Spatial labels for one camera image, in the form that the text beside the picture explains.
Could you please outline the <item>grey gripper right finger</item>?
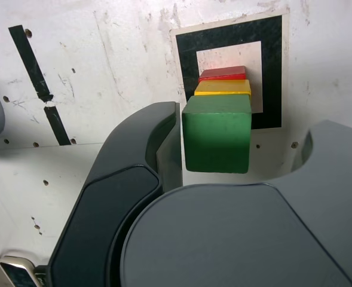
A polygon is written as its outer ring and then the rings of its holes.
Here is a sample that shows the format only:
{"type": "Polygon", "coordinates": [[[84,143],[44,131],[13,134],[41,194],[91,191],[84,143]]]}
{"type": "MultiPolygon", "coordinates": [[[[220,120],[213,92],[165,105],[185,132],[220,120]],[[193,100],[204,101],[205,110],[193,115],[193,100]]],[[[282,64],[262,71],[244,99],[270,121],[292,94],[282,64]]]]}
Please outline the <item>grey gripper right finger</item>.
{"type": "Polygon", "coordinates": [[[147,206],[122,286],[352,286],[352,128],[312,126],[305,161],[267,183],[178,188],[147,206]]]}

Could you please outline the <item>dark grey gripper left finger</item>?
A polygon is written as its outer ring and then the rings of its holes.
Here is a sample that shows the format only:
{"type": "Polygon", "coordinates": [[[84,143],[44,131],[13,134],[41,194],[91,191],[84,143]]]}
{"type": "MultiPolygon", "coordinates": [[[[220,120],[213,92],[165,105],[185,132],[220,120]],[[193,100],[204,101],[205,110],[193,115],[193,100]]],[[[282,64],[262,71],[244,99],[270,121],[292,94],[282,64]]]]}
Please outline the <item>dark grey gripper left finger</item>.
{"type": "Polygon", "coordinates": [[[122,121],[101,147],[59,237],[50,286],[119,286],[127,233],[141,211],[182,185],[180,105],[158,102],[122,121]]]}

